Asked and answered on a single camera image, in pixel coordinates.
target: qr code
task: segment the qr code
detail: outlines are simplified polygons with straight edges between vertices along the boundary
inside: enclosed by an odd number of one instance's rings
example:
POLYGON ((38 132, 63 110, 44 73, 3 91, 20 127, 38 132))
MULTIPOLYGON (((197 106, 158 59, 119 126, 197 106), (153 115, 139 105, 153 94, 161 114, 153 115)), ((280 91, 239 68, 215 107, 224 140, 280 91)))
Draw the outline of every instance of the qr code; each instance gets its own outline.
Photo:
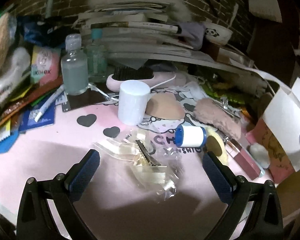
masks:
POLYGON ((39 112, 40 112, 40 109, 32 110, 29 114, 29 120, 34 119, 38 115, 39 112))

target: clear plastic bottle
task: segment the clear plastic bottle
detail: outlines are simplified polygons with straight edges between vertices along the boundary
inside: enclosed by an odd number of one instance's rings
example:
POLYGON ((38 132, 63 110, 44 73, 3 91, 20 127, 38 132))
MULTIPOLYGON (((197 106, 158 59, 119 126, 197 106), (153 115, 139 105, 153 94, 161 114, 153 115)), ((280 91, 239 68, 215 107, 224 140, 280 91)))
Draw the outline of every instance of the clear plastic bottle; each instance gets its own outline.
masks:
POLYGON ((88 61, 81 50, 81 35, 66 37, 66 51, 61 59, 63 84, 68 95, 80 95, 88 88, 88 61))
POLYGON ((107 47, 101 41, 102 29, 92 29, 92 44, 86 47, 90 82, 105 82, 107 78, 107 47))

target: green bottle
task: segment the green bottle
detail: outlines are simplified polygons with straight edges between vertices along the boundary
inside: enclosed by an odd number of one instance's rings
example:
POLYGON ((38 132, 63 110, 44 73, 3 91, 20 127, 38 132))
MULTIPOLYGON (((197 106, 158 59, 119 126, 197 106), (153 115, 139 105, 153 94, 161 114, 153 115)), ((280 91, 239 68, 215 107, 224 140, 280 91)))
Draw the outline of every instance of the green bottle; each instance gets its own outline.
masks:
POLYGON ((107 47, 101 41, 102 29, 92 29, 92 44, 86 47, 88 57, 89 82, 106 82, 107 79, 107 47))

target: blue gripper pad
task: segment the blue gripper pad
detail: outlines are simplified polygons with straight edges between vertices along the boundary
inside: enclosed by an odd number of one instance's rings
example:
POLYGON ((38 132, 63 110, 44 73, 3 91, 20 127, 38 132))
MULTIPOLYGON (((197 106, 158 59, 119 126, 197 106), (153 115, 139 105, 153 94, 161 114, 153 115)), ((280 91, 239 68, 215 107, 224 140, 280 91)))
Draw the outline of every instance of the blue gripper pad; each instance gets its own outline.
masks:
POLYGON ((96 150, 91 149, 79 163, 71 167, 65 180, 70 201, 80 200, 99 165, 100 155, 96 150))
POLYGON ((203 155, 202 167, 220 200, 229 205, 233 200, 233 192, 236 188, 235 175, 227 166, 222 165, 213 152, 203 155))

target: black bristle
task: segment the black bristle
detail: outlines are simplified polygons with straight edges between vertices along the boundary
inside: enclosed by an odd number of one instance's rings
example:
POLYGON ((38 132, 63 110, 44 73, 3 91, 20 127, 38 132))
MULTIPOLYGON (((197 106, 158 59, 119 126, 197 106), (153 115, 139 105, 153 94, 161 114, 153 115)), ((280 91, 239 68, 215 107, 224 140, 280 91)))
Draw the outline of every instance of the black bristle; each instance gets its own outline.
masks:
POLYGON ((130 67, 116 67, 112 78, 117 81, 152 79, 153 70, 144 66, 138 70, 130 67))

